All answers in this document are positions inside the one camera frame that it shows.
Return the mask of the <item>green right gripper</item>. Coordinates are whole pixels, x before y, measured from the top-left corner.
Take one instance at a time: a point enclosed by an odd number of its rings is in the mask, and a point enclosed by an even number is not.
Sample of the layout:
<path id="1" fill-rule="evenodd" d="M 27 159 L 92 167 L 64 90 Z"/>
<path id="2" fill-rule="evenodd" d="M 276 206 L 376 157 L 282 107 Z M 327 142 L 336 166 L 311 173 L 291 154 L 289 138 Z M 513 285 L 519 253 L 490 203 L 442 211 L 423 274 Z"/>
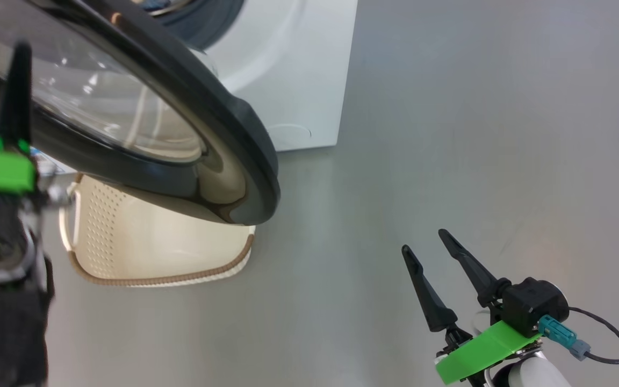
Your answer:
<path id="1" fill-rule="evenodd" d="M 502 294 L 511 286 L 511 281 L 492 275 L 448 230 L 438 230 L 438 235 L 450 256 L 464 269 L 477 292 L 480 306 L 501 304 Z M 445 306 L 430 285 L 420 261 L 408 245 L 402 246 L 402 257 L 430 332 L 441 332 L 456 326 L 455 312 Z M 503 362 L 540 336 L 537 331 L 525 336 L 505 321 L 499 321 L 437 361 L 435 367 L 444 385 L 450 385 Z"/>

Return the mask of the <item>black round glass door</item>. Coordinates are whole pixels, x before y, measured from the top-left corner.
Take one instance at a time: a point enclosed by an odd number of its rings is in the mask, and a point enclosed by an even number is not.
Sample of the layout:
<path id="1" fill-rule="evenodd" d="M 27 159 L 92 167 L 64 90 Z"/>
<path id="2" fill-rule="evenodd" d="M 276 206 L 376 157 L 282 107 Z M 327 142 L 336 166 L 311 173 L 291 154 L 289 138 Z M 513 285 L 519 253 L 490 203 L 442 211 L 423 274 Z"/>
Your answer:
<path id="1" fill-rule="evenodd" d="M 128 195 L 216 223 L 278 206 L 255 110 L 132 0 L 0 0 L 0 100 L 32 51 L 32 147 Z"/>

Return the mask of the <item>cream perforated laundry basket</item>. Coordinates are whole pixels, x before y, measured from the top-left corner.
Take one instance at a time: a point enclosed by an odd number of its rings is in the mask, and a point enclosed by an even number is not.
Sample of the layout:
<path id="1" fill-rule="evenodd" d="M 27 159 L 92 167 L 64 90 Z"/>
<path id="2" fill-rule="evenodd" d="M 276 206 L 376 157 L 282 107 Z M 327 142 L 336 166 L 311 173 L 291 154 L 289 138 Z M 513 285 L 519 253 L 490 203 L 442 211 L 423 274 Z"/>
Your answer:
<path id="1" fill-rule="evenodd" d="M 71 266 L 88 282 L 162 288 L 211 282 L 243 269 L 255 226 L 192 218 L 78 173 L 67 189 L 74 206 L 59 211 Z"/>

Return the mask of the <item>grey rubber door gasket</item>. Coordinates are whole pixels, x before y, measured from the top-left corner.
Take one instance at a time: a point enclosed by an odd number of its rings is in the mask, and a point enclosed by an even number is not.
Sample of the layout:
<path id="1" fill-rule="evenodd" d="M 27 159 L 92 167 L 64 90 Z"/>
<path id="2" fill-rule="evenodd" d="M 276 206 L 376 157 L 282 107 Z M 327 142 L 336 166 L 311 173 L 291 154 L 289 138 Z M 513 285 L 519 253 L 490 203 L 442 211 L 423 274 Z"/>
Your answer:
<path id="1" fill-rule="evenodd" d="M 152 16 L 194 49 L 205 51 L 230 30 L 245 0 L 172 0 Z"/>

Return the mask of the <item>white washing machine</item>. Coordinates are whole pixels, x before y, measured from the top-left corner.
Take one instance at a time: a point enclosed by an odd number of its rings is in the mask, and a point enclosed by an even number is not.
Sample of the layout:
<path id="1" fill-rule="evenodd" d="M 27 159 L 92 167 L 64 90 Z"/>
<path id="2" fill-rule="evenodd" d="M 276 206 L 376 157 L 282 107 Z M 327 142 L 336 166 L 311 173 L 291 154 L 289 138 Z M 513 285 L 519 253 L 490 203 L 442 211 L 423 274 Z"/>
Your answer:
<path id="1" fill-rule="evenodd" d="M 172 0 L 131 2 L 151 17 L 172 6 Z M 302 125 L 312 132 L 310 148 L 326 147 L 339 133 L 357 5 L 245 0 L 230 30 L 205 51 L 162 26 L 249 103 L 266 130 Z M 110 54 L 24 0 L 0 0 L 1 76 L 20 40 L 32 47 L 37 103 L 82 132 L 165 161 L 191 161 L 204 151 L 196 132 Z"/>

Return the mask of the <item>round white filter cover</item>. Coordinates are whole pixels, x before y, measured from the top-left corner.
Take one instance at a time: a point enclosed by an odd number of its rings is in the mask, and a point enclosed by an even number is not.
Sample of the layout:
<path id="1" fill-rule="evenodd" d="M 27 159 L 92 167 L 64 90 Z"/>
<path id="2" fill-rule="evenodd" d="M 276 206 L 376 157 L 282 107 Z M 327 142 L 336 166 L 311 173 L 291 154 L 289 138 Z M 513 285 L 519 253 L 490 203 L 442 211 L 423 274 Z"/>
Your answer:
<path id="1" fill-rule="evenodd" d="M 278 124 L 268 126 L 266 131 L 277 152 L 307 149 L 312 144 L 312 132 L 302 125 Z"/>

